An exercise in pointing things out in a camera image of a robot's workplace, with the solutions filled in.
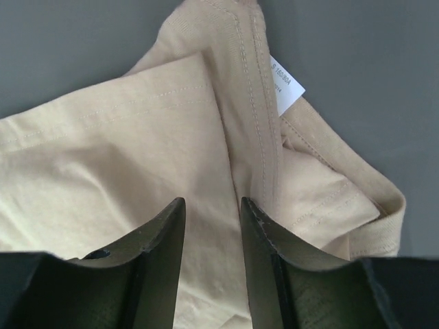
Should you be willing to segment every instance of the beige garment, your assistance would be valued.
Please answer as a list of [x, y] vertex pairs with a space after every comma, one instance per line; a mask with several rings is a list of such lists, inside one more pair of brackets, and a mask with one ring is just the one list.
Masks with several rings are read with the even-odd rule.
[[128, 76], [0, 120], [0, 248], [80, 258], [184, 197], [182, 329], [251, 328], [242, 196], [338, 256], [395, 255], [402, 194], [304, 99], [278, 118], [270, 74], [255, 1], [186, 0]]

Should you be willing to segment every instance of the white label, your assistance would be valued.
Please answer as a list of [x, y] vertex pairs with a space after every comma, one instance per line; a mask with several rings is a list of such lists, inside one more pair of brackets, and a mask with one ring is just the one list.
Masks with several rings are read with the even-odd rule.
[[305, 89], [285, 70], [277, 60], [271, 57], [274, 89], [276, 91], [277, 112], [281, 116], [295, 101], [303, 95]]

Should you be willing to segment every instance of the dark gray background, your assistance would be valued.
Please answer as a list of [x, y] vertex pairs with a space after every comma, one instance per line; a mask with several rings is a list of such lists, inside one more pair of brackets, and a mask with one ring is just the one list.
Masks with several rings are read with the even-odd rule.
[[[124, 74], [181, 0], [0, 0], [0, 117]], [[439, 255], [439, 1], [260, 0], [272, 55], [406, 195], [401, 254]]]

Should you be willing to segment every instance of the black plastic part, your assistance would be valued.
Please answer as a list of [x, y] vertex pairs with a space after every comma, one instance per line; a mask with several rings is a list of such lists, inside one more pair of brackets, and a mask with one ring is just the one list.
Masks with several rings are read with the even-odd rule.
[[0, 253], [0, 328], [172, 328], [185, 201], [84, 259]]
[[437, 329], [439, 261], [361, 258], [313, 247], [241, 203], [254, 329]]

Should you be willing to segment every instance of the gray surface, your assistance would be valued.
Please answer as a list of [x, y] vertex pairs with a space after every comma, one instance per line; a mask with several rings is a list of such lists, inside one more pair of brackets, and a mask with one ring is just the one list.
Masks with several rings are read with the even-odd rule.
[[[125, 73], [180, 0], [0, 0], [0, 117]], [[408, 200], [402, 254], [439, 255], [439, 1], [260, 0], [274, 57]]]

